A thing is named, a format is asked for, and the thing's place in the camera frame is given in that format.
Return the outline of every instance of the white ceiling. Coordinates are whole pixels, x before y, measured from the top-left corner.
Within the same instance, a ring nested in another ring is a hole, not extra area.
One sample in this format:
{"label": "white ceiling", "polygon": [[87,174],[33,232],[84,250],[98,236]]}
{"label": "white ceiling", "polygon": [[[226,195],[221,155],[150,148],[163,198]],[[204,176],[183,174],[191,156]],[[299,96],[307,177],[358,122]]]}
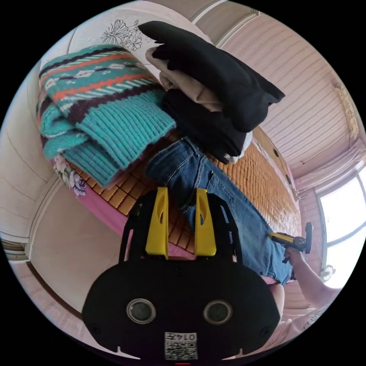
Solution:
{"label": "white ceiling", "polygon": [[281,89],[261,127],[295,178],[349,148],[346,116],[332,67],[302,37],[263,14],[244,24],[222,46]]}

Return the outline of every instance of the floral wall decal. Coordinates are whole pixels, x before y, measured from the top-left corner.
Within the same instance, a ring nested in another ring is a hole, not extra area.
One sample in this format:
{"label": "floral wall decal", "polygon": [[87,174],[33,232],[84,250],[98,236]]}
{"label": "floral wall decal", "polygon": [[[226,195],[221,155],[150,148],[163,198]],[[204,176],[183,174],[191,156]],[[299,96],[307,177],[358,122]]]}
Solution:
{"label": "floral wall decal", "polygon": [[103,32],[101,39],[105,44],[117,44],[129,51],[137,51],[142,46],[142,40],[146,43],[154,42],[146,37],[138,28],[138,19],[131,26],[127,26],[124,20],[117,19],[108,30]]}

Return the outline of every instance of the blue jeans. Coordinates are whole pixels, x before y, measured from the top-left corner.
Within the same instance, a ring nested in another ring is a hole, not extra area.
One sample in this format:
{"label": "blue jeans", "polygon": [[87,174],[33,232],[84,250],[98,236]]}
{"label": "blue jeans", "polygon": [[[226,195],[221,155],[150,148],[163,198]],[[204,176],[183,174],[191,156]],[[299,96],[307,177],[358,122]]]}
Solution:
{"label": "blue jeans", "polygon": [[195,226],[196,189],[224,199],[238,227],[243,265],[258,275],[274,278],[284,285],[292,266],[282,263],[285,249],[273,242],[273,231],[262,215],[220,168],[212,164],[197,146],[183,138],[158,152],[148,163],[146,176],[168,187],[170,196]]}

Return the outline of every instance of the sticker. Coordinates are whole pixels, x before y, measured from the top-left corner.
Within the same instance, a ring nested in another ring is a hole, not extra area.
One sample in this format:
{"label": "sticker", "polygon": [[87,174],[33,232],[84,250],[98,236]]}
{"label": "sticker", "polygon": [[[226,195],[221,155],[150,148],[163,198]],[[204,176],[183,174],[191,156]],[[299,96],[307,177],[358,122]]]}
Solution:
{"label": "sticker", "polygon": [[166,360],[197,360],[197,333],[165,332]]}

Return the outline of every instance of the camera lens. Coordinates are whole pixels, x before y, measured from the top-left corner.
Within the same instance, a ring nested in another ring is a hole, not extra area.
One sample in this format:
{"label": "camera lens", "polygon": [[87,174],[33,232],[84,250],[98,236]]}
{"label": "camera lens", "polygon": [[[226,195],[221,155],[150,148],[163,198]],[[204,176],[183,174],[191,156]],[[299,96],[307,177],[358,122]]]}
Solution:
{"label": "camera lens", "polygon": [[127,315],[135,323],[147,324],[154,320],[156,311],[149,300],[134,299],[127,305]]}
{"label": "camera lens", "polygon": [[229,303],[223,300],[215,300],[206,305],[203,317],[210,324],[221,325],[231,318],[232,312]]}

